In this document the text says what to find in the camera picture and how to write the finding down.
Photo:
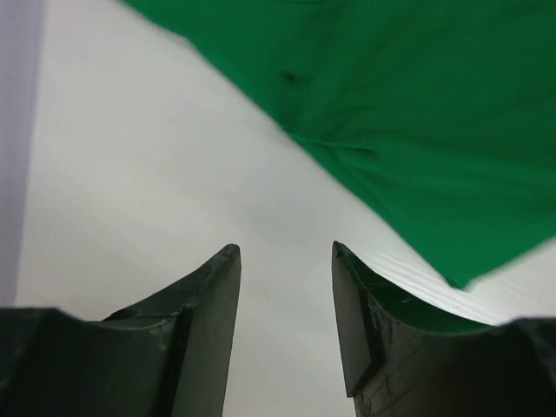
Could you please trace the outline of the green t shirt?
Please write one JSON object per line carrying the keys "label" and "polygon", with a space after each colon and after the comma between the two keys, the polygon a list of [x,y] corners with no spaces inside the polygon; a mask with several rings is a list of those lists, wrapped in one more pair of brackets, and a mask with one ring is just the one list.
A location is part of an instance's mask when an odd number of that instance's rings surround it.
{"label": "green t shirt", "polygon": [[134,1],[450,285],[555,235],[552,1]]}

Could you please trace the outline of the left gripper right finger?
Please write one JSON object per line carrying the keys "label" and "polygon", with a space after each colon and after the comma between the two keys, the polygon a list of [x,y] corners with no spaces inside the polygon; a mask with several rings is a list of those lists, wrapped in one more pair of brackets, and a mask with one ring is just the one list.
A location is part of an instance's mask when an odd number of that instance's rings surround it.
{"label": "left gripper right finger", "polygon": [[486,326],[422,301],[334,242],[332,284],[345,388],[359,416],[497,416],[474,361]]}

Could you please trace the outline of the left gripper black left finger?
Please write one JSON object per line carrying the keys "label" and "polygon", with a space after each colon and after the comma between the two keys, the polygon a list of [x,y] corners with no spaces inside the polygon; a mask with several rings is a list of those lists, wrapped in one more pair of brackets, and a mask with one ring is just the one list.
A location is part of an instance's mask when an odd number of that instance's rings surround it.
{"label": "left gripper black left finger", "polygon": [[153,321],[157,333],[172,327],[156,416],[222,415],[241,273],[240,248],[228,244],[189,275],[107,317],[119,325]]}

